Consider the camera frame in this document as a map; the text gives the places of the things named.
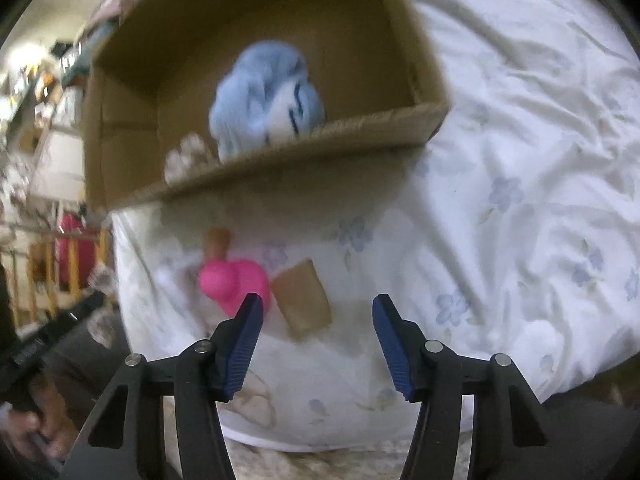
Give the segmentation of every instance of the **light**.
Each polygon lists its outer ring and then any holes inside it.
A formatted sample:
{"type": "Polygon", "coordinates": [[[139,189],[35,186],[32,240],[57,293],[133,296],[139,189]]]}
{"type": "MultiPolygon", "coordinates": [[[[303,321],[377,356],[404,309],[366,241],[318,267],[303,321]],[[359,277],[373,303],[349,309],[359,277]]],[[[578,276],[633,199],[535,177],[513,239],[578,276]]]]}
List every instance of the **light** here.
{"type": "Polygon", "coordinates": [[[18,79],[18,81],[15,82],[14,94],[21,94],[22,92],[24,92],[25,88],[26,88],[26,84],[25,84],[24,78],[21,77],[20,79],[18,79]]]}
{"type": "Polygon", "coordinates": [[[43,46],[35,43],[25,43],[13,48],[7,56],[7,63],[13,70],[27,65],[39,65],[47,55],[47,50],[43,46]]]}
{"type": "Polygon", "coordinates": [[[12,116],[11,101],[8,97],[0,97],[0,121],[8,121],[12,116]]]}

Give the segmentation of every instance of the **blue plush toy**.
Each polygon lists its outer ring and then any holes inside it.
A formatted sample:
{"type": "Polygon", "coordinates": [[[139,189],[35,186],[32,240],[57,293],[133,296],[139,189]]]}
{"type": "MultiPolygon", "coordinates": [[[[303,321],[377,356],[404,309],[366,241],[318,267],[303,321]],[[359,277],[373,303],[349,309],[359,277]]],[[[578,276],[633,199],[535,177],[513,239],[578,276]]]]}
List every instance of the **blue plush toy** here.
{"type": "Polygon", "coordinates": [[[220,161],[308,134],[324,123],[324,107],[308,81],[302,55],[279,41],[246,49],[220,82],[209,131],[220,161]]]}

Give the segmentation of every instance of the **bolt head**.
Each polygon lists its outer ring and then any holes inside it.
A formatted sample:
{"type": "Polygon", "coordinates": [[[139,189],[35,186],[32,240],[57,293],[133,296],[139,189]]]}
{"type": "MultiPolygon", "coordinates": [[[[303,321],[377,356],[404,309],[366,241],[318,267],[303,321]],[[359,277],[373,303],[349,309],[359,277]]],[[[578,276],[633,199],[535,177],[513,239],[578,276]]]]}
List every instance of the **bolt head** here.
{"type": "Polygon", "coordinates": [[[509,366],[512,363],[511,358],[507,354],[496,354],[495,362],[500,366],[509,366]]]}
{"type": "Polygon", "coordinates": [[[140,364],[140,361],[142,361],[142,355],[140,354],[130,354],[126,359],[124,359],[124,363],[127,366],[131,366],[132,368],[134,366],[138,366],[140,364]]]}
{"type": "Polygon", "coordinates": [[[208,339],[202,339],[194,345],[193,349],[198,354],[206,354],[209,350],[211,350],[211,341],[209,341],[208,339]]]}
{"type": "Polygon", "coordinates": [[[424,347],[427,349],[427,352],[431,352],[432,354],[437,354],[438,352],[442,352],[442,349],[444,348],[442,343],[435,339],[429,339],[424,344],[424,347]]]}

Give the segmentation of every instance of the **white bedsheet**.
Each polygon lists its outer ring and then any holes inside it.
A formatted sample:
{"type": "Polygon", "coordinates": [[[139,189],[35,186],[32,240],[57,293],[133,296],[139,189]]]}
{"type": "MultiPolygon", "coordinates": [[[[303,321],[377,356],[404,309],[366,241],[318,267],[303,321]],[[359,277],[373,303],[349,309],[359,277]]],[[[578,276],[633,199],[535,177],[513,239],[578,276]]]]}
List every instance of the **white bedsheet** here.
{"type": "Polygon", "coordinates": [[[272,308],[246,393],[220,410],[235,440],[318,450],[411,436],[417,406],[393,390],[370,322],[380,292],[459,354],[511,355],[541,400],[640,351],[640,62],[624,35],[593,0],[412,1],[453,104],[424,150],[114,215],[124,321],[149,359],[223,319],[188,273],[174,292],[154,283],[197,266],[210,226],[272,275],[313,260],[334,322],[296,344],[272,308]]]}

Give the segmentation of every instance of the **white fabric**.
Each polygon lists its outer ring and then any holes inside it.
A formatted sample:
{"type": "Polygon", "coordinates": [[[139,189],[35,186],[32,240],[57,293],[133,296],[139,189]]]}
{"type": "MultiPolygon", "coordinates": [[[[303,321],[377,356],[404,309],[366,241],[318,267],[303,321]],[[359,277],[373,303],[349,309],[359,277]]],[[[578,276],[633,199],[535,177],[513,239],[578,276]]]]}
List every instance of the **white fabric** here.
{"type": "Polygon", "coordinates": [[[542,400],[640,350],[640,62],[619,27],[593,0],[412,1],[453,104],[424,150],[311,162],[114,219],[130,344],[151,359],[223,319],[192,292],[210,226],[271,276],[312,259],[332,326],[297,344],[272,308],[246,392],[221,406],[233,439],[408,438],[417,406],[393,391],[370,321],[381,292],[459,354],[511,355],[542,400]]]}

